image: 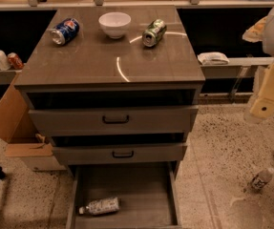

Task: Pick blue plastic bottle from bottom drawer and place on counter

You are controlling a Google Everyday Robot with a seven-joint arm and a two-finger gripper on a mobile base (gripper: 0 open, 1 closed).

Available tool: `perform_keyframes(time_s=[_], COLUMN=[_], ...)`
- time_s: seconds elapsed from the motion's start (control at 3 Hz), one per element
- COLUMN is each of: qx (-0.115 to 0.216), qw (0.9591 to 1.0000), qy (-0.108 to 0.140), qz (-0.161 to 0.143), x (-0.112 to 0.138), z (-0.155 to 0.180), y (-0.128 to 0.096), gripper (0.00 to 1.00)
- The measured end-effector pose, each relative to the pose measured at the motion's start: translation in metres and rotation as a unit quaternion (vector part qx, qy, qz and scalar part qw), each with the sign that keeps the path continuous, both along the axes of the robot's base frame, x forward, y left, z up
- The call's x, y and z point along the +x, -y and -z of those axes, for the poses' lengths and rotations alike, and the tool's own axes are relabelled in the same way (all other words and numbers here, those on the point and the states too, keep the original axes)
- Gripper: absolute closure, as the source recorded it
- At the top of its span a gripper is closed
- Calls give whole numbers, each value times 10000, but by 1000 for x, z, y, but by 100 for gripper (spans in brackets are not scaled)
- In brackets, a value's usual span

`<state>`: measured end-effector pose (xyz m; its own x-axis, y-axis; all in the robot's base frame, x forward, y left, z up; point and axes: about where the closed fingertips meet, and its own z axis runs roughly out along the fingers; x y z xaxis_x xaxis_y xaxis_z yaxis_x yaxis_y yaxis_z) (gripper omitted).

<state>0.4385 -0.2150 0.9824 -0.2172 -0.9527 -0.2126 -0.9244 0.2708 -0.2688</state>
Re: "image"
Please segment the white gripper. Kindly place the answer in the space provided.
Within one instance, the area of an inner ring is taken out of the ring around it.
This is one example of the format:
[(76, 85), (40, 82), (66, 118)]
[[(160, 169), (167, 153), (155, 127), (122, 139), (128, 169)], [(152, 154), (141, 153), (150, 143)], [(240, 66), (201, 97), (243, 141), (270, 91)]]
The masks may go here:
[[(247, 42), (263, 41), (266, 16), (256, 22), (242, 35)], [(267, 67), (260, 66), (255, 73), (253, 97), (249, 112), (257, 118), (268, 118), (274, 114), (274, 61)]]

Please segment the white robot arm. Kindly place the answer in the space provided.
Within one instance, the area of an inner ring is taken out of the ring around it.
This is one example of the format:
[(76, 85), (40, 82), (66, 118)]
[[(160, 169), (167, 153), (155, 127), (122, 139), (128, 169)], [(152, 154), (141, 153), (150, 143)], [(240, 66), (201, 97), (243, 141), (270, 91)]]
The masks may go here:
[[(274, 7), (242, 36), (248, 42), (262, 42), (263, 51), (274, 58)], [(255, 73), (253, 94), (244, 114), (246, 121), (260, 123), (274, 114), (274, 60)]]

